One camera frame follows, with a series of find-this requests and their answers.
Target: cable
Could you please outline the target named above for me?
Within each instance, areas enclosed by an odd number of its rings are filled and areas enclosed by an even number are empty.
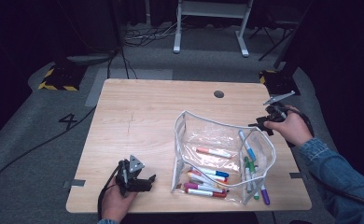
[[[132,35],[128,35],[126,34],[125,37],[125,45],[129,46],[129,47],[144,47],[148,44],[150,44],[151,42],[153,42],[154,40],[161,40],[166,38],[169,35],[175,35],[175,33],[171,33],[174,29],[176,29],[176,25],[177,23],[172,24],[169,27],[164,27],[164,28],[147,28],[147,29],[141,29],[141,30],[148,30],[146,31],[144,34],[141,35],[141,33],[138,30],[130,30],[129,32],[132,32]],[[128,40],[135,40],[135,39],[140,39],[139,43],[132,43],[129,42]]]
[[[107,72],[106,72],[107,78],[110,78],[110,64],[112,64],[112,61],[116,57],[116,55],[117,55],[117,53],[114,53],[108,61]]]
[[[124,68],[126,69],[127,79],[130,79],[130,76],[129,76],[129,69],[127,68],[126,58],[124,57],[124,50],[123,50],[123,48],[121,48],[121,56],[123,57]]]
[[[112,175],[109,177],[109,179],[106,181],[106,184],[104,185],[103,189],[100,192],[100,195],[98,195],[98,202],[97,202],[97,215],[98,215],[98,220],[103,219],[102,218],[102,211],[103,211],[103,199],[105,196],[105,193],[108,189],[116,186],[116,185],[112,185],[112,186],[108,186],[110,181],[112,180],[112,178],[115,176],[115,173],[120,169],[120,164],[118,165],[118,167],[116,167],[116,169],[113,171]]]
[[[52,137],[52,138],[50,138],[49,140],[47,140],[47,141],[45,141],[45,142],[43,142],[43,143],[41,143],[41,144],[39,144],[39,145],[37,145],[36,147],[33,147],[33,148],[31,148],[31,149],[29,149],[29,150],[27,150],[26,152],[24,152],[24,153],[22,153],[20,156],[18,156],[17,158],[15,158],[13,161],[10,161],[7,165],[5,165],[1,170],[0,170],[0,174],[2,174],[2,172],[4,172],[11,164],[13,164],[14,162],[16,162],[16,161],[18,161],[19,159],[21,159],[22,157],[24,157],[24,156],[26,156],[26,155],[28,155],[29,153],[31,153],[31,152],[33,152],[34,150],[36,150],[36,149],[38,149],[38,148],[40,148],[40,147],[42,147],[42,146],[44,146],[45,144],[47,144],[47,143],[49,143],[49,142],[51,142],[51,141],[53,141],[53,140],[55,140],[55,139],[57,139],[57,138],[59,138],[60,136],[62,136],[62,135],[64,135],[65,133],[68,133],[69,131],[71,131],[73,128],[75,128],[76,126],[78,126],[78,124],[79,123],[81,123],[84,119],[86,119],[88,116],[89,116],[89,114],[91,114],[92,113],[92,111],[94,111],[94,109],[96,108],[96,106],[91,110],[91,111],[89,111],[89,113],[87,114],[87,115],[85,115],[84,117],[83,117],[83,119],[81,119],[80,121],[78,121],[77,123],[75,123],[74,125],[72,125],[71,126],[71,128],[70,129],[68,129],[68,130],[65,130],[65,131],[63,131],[62,133],[59,133],[59,134],[57,134],[57,135],[55,135],[54,137]]]
[[[273,223],[277,224],[277,219],[275,218],[275,213],[274,211],[272,211],[272,216],[273,216]]]
[[[66,13],[65,9],[63,8],[63,5],[60,3],[60,0],[57,0],[58,5],[60,6],[64,16],[68,19],[69,24],[71,25],[72,29],[75,31],[75,33],[77,34],[77,37],[82,41],[82,43],[89,49],[94,50],[95,52],[99,52],[99,53],[109,53],[109,51],[103,51],[103,50],[98,50],[92,46],[90,46],[88,43],[86,43],[86,41],[82,38],[82,36],[80,35],[80,33],[77,31],[77,29],[75,28],[74,24],[72,23],[71,19],[69,18],[68,14]]]
[[[135,79],[138,79],[138,77],[136,76],[135,71],[132,69],[132,66],[130,65],[130,61],[129,61],[129,60],[127,60],[125,57],[123,57],[123,59],[127,61],[127,64],[129,65],[129,68],[133,71],[133,74],[134,74],[134,76],[135,76]]]

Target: blue marker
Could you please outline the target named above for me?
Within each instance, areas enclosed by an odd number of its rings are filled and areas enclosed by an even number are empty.
[[[229,174],[226,173],[226,172],[221,172],[221,171],[206,169],[206,168],[202,168],[202,167],[199,167],[199,169],[202,172],[204,172],[204,173],[206,173],[208,175],[218,175],[218,176],[223,176],[223,177],[229,177]]]
[[[249,146],[248,142],[245,140],[245,135],[244,135],[243,131],[241,131],[241,130],[238,131],[238,134],[240,135],[241,141],[244,141],[244,143],[245,143],[246,152],[248,152],[249,157],[251,158],[252,161],[255,161],[256,156],[255,156],[252,148]]]

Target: denim sleeve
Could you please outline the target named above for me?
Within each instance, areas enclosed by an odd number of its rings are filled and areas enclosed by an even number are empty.
[[[97,222],[97,224],[119,224],[119,223],[111,219],[101,219]]]
[[[364,176],[336,151],[330,150],[319,139],[312,139],[301,146],[301,155],[308,170],[329,186],[364,199]],[[336,223],[364,223],[364,204],[347,199],[326,190],[318,184],[318,191],[327,210]]]

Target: person's hand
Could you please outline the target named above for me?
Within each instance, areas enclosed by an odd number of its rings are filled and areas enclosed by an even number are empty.
[[[264,126],[278,131],[288,142],[297,147],[301,147],[313,138],[301,116],[290,110],[288,110],[287,118],[283,122],[265,121]]]
[[[115,178],[112,178],[108,187],[110,188],[105,192],[102,204],[102,219],[112,219],[120,223],[129,211],[130,205],[138,192],[129,192],[128,196],[124,198],[120,194]]]

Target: clear plastic bag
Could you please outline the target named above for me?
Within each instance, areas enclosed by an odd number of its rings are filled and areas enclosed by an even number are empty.
[[[275,158],[273,144],[257,127],[232,126],[183,111],[175,121],[172,192],[247,204],[259,194]]]

